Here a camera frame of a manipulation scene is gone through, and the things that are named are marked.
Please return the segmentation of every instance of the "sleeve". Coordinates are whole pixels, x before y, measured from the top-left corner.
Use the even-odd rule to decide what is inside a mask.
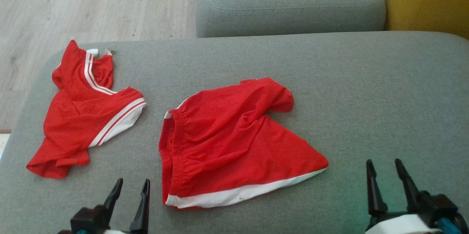
[[[70,41],[62,56],[60,65],[52,72],[52,81],[59,89],[63,89],[70,81],[79,63],[84,63],[85,53],[86,51],[80,49],[74,40]]]
[[[263,78],[204,90],[170,113],[180,112],[185,130],[189,134],[193,130],[195,135],[200,129],[213,134],[222,127],[249,125],[268,110],[288,112],[292,107],[292,93],[271,78]]]

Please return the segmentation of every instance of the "white trim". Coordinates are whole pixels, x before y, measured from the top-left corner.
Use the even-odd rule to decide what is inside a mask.
[[[119,111],[119,113],[117,113],[107,124],[106,126],[104,126],[104,128],[101,129],[101,131],[96,135],[96,137],[93,139],[93,141],[91,142],[91,144],[89,144],[88,147],[93,147],[93,146],[96,146],[96,145],[101,145],[103,144],[104,141],[106,141],[106,139],[110,139],[109,137],[109,134],[107,134],[108,132],[112,132],[112,130],[110,130],[111,128],[112,129],[115,129],[115,126],[114,125],[117,125],[119,124],[122,119],[124,119],[126,116],[128,116],[131,112],[134,112],[138,109],[141,109],[142,107],[144,107],[146,105],[146,102],[145,100],[141,97],[139,99],[136,99],[132,102],[130,102],[127,106],[124,107],[124,109],[122,109],[121,111]]]
[[[99,145],[103,144],[104,142],[108,141],[112,137],[116,136],[117,134],[125,131],[126,129],[134,126],[135,122],[139,118],[140,114],[142,114],[143,107],[146,106],[146,103],[137,104],[138,106],[134,109],[129,110],[122,118],[120,118],[111,130],[104,136],[103,140],[99,143]]]
[[[393,219],[381,221],[365,234],[425,234],[435,233],[440,229],[430,229],[417,214],[402,215]]]
[[[225,191],[218,191],[213,193],[206,193],[206,194],[198,194],[196,196],[191,197],[178,197],[173,196],[171,194],[168,195],[165,204],[169,206],[175,206],[177,208],[187,208],[187,207],[217,207],[217,206],[227,206],[231,204],[236,204],[246,199],[250,199],[253,197],[257,197],[261,194],[265,194],[275,189],[279,189],[282,187],[291,186],[294,184],[298,184],[310,177],[313,177],[321,172],[323,172],[326,168],[310,172],[308,174],[303,174],[300,176],[278,180],[268,184],[261,184],[261,185],[246,185],[242,187],[237,187],[230,190]]]
[[[106,87],[99,86],[96,82],[96,79],[94,78],[92,74],[92,67],[93,67],[93,57],[95,56],[94,53],[97,53],[97,49],[89,49],[86,51],[86,56],[85,56],[85,69],[84,69],[84,75],[85,78],[88,82],[88,84],[92,87],[92,89],[95,89],[99,92],[102,92],[107,95],[112,95],[116,94],[117,92],[114,92]]]
[[[106,229],[104,231],[104,234],[125,234],[125,233],[119,230]]]
[[[189,97],[187,99],[184,99],[184,101],[181,104],[179,104],[179,106],[176,109],[179,109],[182,106],[182,104],[184,104],[184,102],[186,102],[186,100],[188,100],[188,99],[189,99]],[[165,119],[171,119],[172,117],[173,117],[173,115],[171,113],[169,113],[169,111],[167,111],[165,113]]]

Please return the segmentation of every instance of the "gray fabric upholstery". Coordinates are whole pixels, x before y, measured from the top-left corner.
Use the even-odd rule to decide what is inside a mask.
[[[109,43],[81,47],[108,47]],[[151,234],[363,233],[365,161],[373,159],[390,210],[405,209],[394,168],[401,158],[417,187],[444,193],[469,217],[469,42],[431,32],[358,32],[114,42],[115,84],[141,91],[136,125],[89,150],[66,179],[25,168],[42,139],[61,53],[35,81],[0,161],[0,233],[57,233],[82,206],[124,186],[111,226],[125,229],[151,180]],[[161,202],[163,116],[202,89],[272,77],[293,92],[273,119],[324,154],[330,167],[295,186],[236,205],[177,211]]]
[[[198,37],[379,31],[384,0],[197,0]]]

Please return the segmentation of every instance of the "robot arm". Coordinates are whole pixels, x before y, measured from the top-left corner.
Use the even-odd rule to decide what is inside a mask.
[[[149,216],[149,191],[150,182],[145,180],[145,184],[140,192],[142,201],[135,215],[134,221],[130,224],[129,231],[122,232],[111,230],[111,221],[114,205],[119,198],[124,180],[117,180],[114,188],[107,197],[104,204],[97,205],[94,209],[83,207],[70,220],[72,230],[62,230],[58,234],[148,234]]]
[[[373,162],[366,162],[368,214],[365,234],[468,234],[468,226],[458,207],[444,194],[419,191],[400,159],[395,160],[397,174],[404,185],[407,211],[388,212],[376,182]]]

